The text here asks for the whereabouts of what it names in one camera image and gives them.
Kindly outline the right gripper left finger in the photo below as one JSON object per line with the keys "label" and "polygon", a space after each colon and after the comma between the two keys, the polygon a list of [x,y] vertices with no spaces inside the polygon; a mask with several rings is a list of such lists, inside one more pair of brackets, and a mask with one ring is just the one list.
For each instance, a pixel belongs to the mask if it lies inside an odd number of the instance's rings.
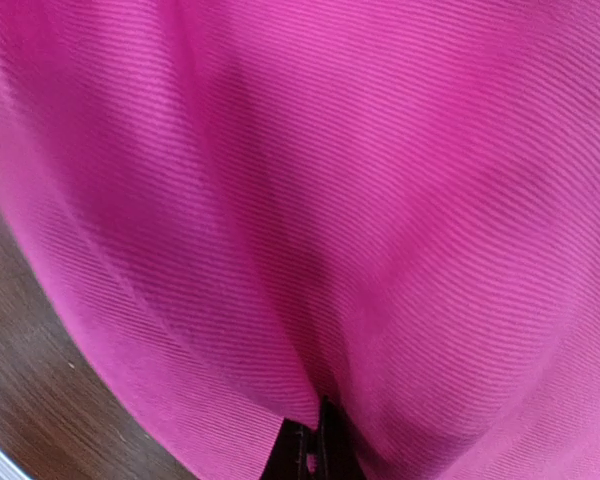
{"label": "right gripper left finger", "polygon": [[270,452],[262,480],[316,480],[320,478],[318,433],[285,419]]}

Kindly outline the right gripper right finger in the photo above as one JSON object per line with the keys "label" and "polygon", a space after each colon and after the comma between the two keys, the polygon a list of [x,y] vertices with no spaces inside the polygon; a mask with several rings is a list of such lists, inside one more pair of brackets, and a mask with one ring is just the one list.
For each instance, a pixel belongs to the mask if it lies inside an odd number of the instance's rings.
{"label": "right gripper right finger", "polygon": [[327,397],[321,401],[317,430],[317,478],[365,479],[349,437],[346,418]]}

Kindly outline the pink shirt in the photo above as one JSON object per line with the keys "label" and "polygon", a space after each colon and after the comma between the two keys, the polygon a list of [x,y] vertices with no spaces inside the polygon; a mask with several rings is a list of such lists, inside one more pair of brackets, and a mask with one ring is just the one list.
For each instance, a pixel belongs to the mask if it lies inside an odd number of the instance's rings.
{"label": "pink shirt", "polygon": [[600,1],[0,1],[0,212],[201,479],[600,479]]}

